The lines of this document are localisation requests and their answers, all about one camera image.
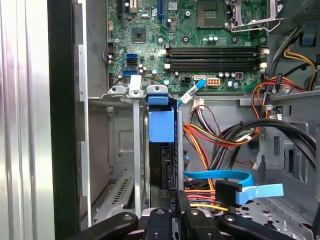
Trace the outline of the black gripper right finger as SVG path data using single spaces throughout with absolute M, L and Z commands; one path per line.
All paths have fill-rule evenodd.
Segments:
M 288 234 L 243 217 L 212 196 L 177 190 L 176 216 L 183 240 L 293 240 Z

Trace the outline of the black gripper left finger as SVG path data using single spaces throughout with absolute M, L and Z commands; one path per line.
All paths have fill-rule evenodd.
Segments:
M 170 240 L 173 232 L 168 190 L 159 191 L 159 203 L 159 207 L 145 209 L 141 218 L 131 212 L 121 212 L 68 237 L 68 239 Z

